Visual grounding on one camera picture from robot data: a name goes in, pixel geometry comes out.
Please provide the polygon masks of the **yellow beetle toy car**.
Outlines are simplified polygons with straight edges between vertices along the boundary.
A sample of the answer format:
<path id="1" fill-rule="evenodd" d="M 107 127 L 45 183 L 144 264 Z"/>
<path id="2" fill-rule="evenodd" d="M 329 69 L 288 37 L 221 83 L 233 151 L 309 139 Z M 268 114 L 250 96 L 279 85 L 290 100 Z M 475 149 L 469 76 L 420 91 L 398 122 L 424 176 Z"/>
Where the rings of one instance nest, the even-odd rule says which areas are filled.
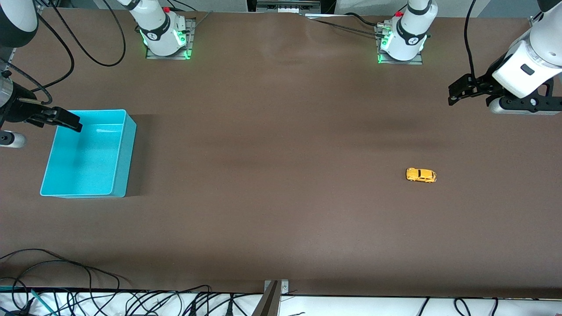
<path id="1" fill-rule="evenodd" d="M 430 169 L 407 168 L 405 176 L 412 182 L 434 183 L 437 180 L 437 174 Z"/>

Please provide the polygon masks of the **cyan plastic bin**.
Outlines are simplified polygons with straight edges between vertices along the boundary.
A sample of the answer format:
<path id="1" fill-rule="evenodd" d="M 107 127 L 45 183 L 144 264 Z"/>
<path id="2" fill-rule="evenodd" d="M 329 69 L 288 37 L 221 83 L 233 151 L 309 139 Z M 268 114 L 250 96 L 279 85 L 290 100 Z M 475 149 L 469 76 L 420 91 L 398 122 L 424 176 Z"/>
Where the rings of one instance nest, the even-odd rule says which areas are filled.
<path id="1" fill-rule="evenodd" d="M 80 132 L 58 127 L 40 195 L 122 198 L 128 188 L 137 125 L 124 109 L 73 110 Z"/>

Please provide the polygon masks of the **grey metal side rack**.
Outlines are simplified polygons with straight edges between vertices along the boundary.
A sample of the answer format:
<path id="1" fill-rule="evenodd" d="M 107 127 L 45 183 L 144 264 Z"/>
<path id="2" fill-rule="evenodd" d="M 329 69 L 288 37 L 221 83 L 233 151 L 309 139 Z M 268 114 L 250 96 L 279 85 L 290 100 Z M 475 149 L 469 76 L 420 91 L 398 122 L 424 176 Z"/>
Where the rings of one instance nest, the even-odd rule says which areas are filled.
<path id="1" fill-rule="evenodd" d="M 14 58 L 16 48 L 4 47 L 0 45 L 0 77 L 5 75 L 5 72 L 11 72 L 12 66 L 9 64 Z"/>

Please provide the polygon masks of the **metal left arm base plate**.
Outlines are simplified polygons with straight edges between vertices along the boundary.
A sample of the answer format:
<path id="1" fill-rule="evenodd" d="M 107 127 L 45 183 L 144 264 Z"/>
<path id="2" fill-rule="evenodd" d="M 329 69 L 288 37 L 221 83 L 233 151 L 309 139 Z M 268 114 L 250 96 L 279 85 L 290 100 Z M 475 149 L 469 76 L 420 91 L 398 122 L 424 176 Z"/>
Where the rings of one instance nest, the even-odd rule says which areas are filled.
<path id="1" fill-rule="evenodd" d="M 409 61 L 400 61 L 392 58 L 388 52 L 382 49 L 383 42 L 386 42 L 387 39 L 387 31 L 386 27 L 383 27 L 381 23 L 378 23 L 377 26 L 373 27 L 375 30 L 375 34 L 377 34 L 377 57 L 378 57 L 378 64 L 393 64 L 393 65 L 422 65 L 423 58 L 421 52 Z"/>

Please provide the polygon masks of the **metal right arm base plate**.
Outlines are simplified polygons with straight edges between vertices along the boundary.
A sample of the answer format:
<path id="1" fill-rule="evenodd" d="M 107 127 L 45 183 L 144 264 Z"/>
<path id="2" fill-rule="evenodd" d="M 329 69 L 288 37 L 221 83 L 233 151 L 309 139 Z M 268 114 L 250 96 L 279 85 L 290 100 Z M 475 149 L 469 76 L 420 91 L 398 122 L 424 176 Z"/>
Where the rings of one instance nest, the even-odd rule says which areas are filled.
<path id="1" fill-rule="evenodd" d="M 183 43 L 183 46 L 174 54 L 169 56 L 158 56 L 154 54 L 148 46 L 146 46 L 146 54 L 145 57 L 147 60 L 190 60 L 191 54 L 193 51 L 193 42 L 195 37 L 195 26 L 196 26 L 196 19 L 190 18 L 187 19 L 185 31 L 178 32 L 178 36 L 180 41 Z"/>

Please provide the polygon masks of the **grey metal table bracket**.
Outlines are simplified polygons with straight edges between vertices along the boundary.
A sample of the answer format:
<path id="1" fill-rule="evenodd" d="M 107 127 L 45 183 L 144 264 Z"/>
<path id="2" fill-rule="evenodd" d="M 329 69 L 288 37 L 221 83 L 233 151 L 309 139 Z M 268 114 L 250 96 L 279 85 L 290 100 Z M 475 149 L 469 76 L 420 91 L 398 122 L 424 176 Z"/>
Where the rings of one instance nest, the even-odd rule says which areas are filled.
<path id="1" fill-rule="evenodd" d="M 265 280 L 264 293 L 251 316 L 278 316 L 281 296 L 288 292 L 288 280 Z"/>

